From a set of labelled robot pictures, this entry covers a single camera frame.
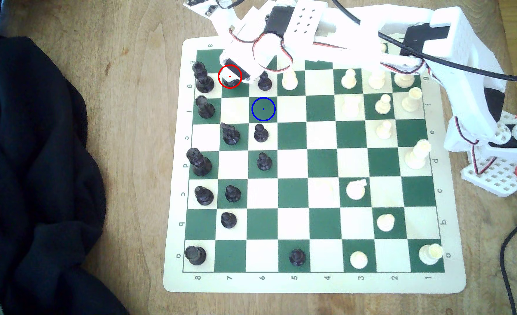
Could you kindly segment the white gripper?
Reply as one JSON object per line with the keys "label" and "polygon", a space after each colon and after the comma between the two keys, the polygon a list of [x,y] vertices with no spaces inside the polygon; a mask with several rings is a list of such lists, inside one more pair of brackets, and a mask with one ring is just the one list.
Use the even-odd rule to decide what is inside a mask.
{"label": "white gripper", "polygon": [[293,71],[293,57],[284,43],[292,15],[292,8],[251,8],[239,19],[234,10],[226,11],[219,19],[226,24],[218,32],[226,45],[219,57],[224,88],[252,83],[264,71]]}

